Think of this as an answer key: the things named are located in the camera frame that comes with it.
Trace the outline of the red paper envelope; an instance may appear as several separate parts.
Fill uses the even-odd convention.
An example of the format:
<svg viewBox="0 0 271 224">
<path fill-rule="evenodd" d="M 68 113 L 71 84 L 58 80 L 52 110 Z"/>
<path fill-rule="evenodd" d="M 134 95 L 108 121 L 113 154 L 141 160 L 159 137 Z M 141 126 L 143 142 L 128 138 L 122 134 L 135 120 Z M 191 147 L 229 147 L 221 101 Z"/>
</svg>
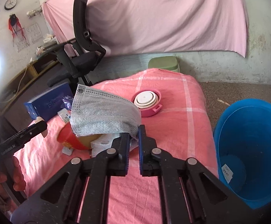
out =
<svg viewBox="0 0 271 224">
<path fill-rule="evenodd" d="M 100 138 L 102 134 L 89 136 L 76 136 L 73 133 L 70 122 L 68 122 L 58 133 L 57 141 L 64 147 L 74 148 L 77 150 L 90 150 L 91 142 Z"/>
</svg>

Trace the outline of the white label strip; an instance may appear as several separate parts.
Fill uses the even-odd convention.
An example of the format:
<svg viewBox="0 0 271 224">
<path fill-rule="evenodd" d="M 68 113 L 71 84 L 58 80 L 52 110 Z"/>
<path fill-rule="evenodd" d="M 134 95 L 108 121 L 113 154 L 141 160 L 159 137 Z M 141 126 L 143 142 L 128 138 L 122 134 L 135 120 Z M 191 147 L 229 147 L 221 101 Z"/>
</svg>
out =
<svg viewBox="0 0 271 224">
<path fill-rule="evenodd" d="M 63 108 L 57 112 L 57 115 L 64 121 L 64 123 L 68 123 L 70 121 L 71 114 L 66 108 Z"/>
</svg>

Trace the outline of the blue foil wrapper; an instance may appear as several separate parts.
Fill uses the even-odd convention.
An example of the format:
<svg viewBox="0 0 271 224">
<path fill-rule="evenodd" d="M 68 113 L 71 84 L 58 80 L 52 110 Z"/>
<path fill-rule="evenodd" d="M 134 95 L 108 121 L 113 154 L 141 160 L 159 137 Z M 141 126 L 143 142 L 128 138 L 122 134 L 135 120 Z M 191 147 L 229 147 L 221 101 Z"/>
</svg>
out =
<svg viewBox="0 0 271 224">
<path fill-rule="evenodd" d="M 62 108 L 65 108 L 68 111 L 71 111 L 72 109 L 72 104 L 73 104 L 73 97 L 71 96 L 64 96 L 62 98 Z"/>
</svg>

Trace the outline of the grey face mask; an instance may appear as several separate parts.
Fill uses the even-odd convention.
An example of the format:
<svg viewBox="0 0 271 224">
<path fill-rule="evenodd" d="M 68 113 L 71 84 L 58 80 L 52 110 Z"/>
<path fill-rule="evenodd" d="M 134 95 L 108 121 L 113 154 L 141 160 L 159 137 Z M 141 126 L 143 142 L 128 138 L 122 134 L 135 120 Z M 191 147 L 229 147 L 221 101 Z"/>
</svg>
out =
<svg viewBox="0 0 271 224">
<path fill-rule="evenodd" d="M 127 99 L 80 84 L 73 99 L 70 124 L 77 136 L 129 133 L 136 138 L 141 113 Z"/>
</svg>

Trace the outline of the white receipt paper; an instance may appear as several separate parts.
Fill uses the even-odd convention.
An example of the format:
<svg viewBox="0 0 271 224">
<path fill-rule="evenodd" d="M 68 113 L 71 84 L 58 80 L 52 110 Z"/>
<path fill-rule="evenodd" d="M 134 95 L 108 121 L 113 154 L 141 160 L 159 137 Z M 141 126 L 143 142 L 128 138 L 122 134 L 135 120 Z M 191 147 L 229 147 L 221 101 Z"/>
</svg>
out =
<svg viewBox="0 0 271 224">
<path fill-rule="evenodd" d="M 227 164 L 224 164 L 221 167 L 221 170 L 222 170 L 223 176 L 225 178 L 225 181 L 229 184 L 233 178 L 233 171 L 228 167 Z"/>
</svg>

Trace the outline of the blue cardboard box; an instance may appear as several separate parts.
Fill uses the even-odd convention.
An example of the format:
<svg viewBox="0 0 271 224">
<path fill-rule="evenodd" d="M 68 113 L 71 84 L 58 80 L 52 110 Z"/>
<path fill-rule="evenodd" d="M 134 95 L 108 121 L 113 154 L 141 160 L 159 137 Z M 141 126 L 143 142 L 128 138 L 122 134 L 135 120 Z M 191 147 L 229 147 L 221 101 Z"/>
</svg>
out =
<svg viewBox="0 0 271 224">
<path fill-rule="evenodd" d="M 57 112 L 61 111 L 64 107 L 62 99 L 65 96 L 73 97 L 69 83 L 62 83 L 46 90 L 28 102 L 25 102 L 24 106 L 32 120 L 41 117 L 47 122 L 56 116 Z"/>
</svg>

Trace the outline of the wooden desk shelf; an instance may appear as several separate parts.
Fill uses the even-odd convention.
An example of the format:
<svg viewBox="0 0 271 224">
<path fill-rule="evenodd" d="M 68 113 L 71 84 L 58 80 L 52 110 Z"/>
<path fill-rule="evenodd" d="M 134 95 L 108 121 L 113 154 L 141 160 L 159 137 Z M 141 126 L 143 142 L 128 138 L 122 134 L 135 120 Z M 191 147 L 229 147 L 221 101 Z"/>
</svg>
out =
<svg viewBox="0 0 271 224">
<path fill-rule="evenodd" d="M 47 56 L 32 61 L 24 70 L 20 71 L 1 91 L 0 115 L 3 116 L 29 86 L 57 63 L 55 56 Z"/>
</svg>

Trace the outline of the blue plastic bucket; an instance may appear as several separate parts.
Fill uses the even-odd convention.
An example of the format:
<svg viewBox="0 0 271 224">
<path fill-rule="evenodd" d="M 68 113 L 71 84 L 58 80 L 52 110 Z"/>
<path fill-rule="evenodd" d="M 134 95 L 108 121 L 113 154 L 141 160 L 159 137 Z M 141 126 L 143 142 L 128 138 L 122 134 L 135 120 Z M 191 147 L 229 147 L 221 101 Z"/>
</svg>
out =
<svg viewBox="0 0 271 224">
<path fill-rule="evenodd" d="M 244 99 L 231 104 L 214 129 L 219 180 L 252 209 L 271 202 L 271 104 Z M 228 184 L 221 167 L 233 171 Z"/>
</svg>

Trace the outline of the pink checkered tablecloth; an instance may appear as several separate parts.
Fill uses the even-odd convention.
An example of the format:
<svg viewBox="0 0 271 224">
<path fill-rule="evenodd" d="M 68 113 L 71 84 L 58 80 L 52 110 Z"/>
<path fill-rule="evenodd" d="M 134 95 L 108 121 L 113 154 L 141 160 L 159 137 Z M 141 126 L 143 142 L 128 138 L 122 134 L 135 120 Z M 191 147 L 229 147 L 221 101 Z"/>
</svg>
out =
<svg viewBox="0 0 271 224">
<path fill-rule="evenodd" d="M 98 83 L 95 88 L 128 100 L 141 90 L 159 90 L 162 109 L 156 115 L 142 119 L 147 135 L 173 157 L 194 157 L 214 175 L 218 174 L 204 94 L 192 76 L 147 69 L 126 78 Z M 55 116 L 47 125 L 46 137 L 34 137 L 15 154 L 27 184 L 27 196 L 36 192 L 70 160 L 62 153 L 62 145 L 56 140 L 64 121 Z M 140 175 L 138 151 L 132 150 L 127 176 L 111 179 L 108 223 L 161 222 L 157 178 Z"/>
</svg>

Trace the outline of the black office chair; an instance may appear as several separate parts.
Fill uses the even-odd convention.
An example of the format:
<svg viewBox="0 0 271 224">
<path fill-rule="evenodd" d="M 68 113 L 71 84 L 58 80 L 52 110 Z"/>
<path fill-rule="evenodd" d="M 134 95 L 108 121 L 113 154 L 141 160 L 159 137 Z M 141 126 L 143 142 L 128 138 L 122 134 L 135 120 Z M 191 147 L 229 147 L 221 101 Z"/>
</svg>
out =
<svg viewBox="0 0 271 224">
<path fill-rule="evenodd" d="M 47 82 L 49 87 L 68 79 L 77 84 L 82 79 L 86 86 L 92 86 L 88 78 L 89 72 L 101 62 L 106 50 L 91 38 L 91 32 L 86 25 L 86 8 L 88 0 L 74 0 L 73 28 L 75 37 L 53 46 L 46 53 L 55 55 L 62 64 L 57 75 Z"/>
</svg>

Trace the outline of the stack of books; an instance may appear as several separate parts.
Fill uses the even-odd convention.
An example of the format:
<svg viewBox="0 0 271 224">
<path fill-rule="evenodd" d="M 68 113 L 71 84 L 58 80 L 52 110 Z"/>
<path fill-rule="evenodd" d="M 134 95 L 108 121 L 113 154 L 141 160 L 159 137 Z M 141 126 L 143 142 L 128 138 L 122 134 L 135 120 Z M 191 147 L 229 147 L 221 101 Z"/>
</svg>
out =
<svg viewBox="0 0 271 224">
<path fill-rule="evenodd" d="M 56 45 L 58 43 L 57 38 L 52 34 L 46 34 L 43 39 L 43 45 L 36 49 L 36 55 L 40 55 L 45 52 L 49 47 Z"/>
</svg>

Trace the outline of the green plastic stool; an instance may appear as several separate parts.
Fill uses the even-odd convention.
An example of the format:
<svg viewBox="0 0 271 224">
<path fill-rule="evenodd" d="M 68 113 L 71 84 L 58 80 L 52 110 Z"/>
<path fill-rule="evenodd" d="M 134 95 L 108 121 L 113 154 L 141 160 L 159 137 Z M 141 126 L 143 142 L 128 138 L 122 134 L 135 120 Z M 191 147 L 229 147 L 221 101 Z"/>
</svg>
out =
<svg viewBox="0 0 271 224">
<path fill-rule="evenodd" d="M 148 68 L 157 68 L 173 72 L 180 72 L 178 59 L 174 56 L 152 58 L 148 63 Z"/>
</svg>

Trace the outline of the red hanging wall ornament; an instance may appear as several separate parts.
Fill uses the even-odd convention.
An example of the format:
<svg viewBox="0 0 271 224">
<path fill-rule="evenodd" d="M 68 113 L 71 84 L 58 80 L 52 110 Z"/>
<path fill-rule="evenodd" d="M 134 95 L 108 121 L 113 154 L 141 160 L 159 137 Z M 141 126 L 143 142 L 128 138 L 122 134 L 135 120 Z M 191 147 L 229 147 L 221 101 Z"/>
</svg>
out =
<svg viewBox="0 0 271 224">
<path fill-rule="evenodd" d="M 27 38 L 24 34 L 24 29 L 22 28 L 18 17 L 15 14 L 11 14 L 8 20 L 8 29 L 11 31 L 12 41 L 14 42 L 15 37 L 21 35 L 25 43 L 29 46 Z"/>
</svg>

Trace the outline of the round wall clock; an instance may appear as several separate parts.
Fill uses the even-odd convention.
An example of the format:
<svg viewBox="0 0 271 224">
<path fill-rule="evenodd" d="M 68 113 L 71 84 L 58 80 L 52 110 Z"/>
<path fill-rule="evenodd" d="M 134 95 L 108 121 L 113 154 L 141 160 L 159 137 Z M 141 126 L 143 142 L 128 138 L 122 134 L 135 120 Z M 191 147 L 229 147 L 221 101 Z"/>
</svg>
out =
<svg viewBox="0 0 271 224">
<path fill-rule="evenodd" d="M 6 11 L 12 10 L 17 5 L 17 0 L 6 0 L 4 9 Z"/>
</svg>

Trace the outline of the pink wall sheet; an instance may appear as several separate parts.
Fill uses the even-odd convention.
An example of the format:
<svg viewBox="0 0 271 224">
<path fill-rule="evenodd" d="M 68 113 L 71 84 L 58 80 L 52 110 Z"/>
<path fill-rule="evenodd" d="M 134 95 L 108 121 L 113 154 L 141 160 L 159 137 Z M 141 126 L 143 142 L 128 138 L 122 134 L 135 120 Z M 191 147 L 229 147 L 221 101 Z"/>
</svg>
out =
<svg viewBox="0 0 271 224">
<path fill-rule="evenodd" d="M 74 36 L 74 0 L 47 0 L 42 9 L 57 39 Z M 245 56 L 244 0 L 88 0 L 87 28 L 109 56 L 232 51 Z"/>
</svg>

